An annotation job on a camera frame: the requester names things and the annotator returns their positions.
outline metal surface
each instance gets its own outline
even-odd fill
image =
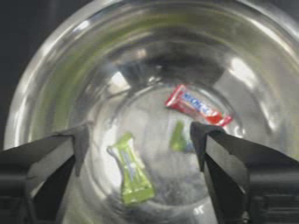
[[[234,116],[226,131],[299,158],[298,32],[279,11],[234,1],[94,2],[51,35],[26,70],[6,148],[91,122],[66,223],[215,223],[197,157],[168,148],[178,83]],[[156,196],[124,206],[107,147],[126,131]]]

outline green candy wrapper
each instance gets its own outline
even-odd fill
[[[178,121],[175,124],[175,128],[172,130],[170,147],[174,151],[194,152],[193,143],[187,141],[183,134],[183,126],[184,126],[183,121]]]
[[[134,135],[127,132],[108,147],[123,172],[122,198],[126,205],[140,203],[155,196],[152,183],[146,176],[146,166],[136,155]]]

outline metal bowl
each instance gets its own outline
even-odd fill
[[[194,154],[170,149],[164,107],[183,83],[231,114],[227,132],[299,158],[299,58],[293,21],[247,2],[94,2],[44,42],[11,107],[6,148],[90,122],[91,148],[72,180],[64,223],[215,223]],[[107,147],[126,131],[156,195],[124,206]]]

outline candy wrapper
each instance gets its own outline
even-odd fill
[[[201,119],[201,116],[206,121],[218,126],[226,126],[231,121],[233,117],[230,115],[225,116],[218,110],[211,108],[203,101],[197,99],[188,92],[184,85],[179,85],[164,106],[171,109],[179,110],[186,115],[191,116],[195,120]]]
[[[146,166],[136,155],[134,136],[127,132],[107,148],[123,172],[122,198],[126,205],[140,203],[155,196],[152,183],[146,175]]]
[[[183,121],[178,121],[172,130],[170,147],[174,151],[194,152],[191,139],[183,133]]]

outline red candy wrapper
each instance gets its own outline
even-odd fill
[[[195,120],[199,117],[205,117],[210,124],[226,126],[231,121],[233,117],[230,115],[225,116],[218,110],[213,109],[203,101],[197,99],[184,85],[179,85],[164,106],[171,109],[176,109],[186,115],[190,115]]]

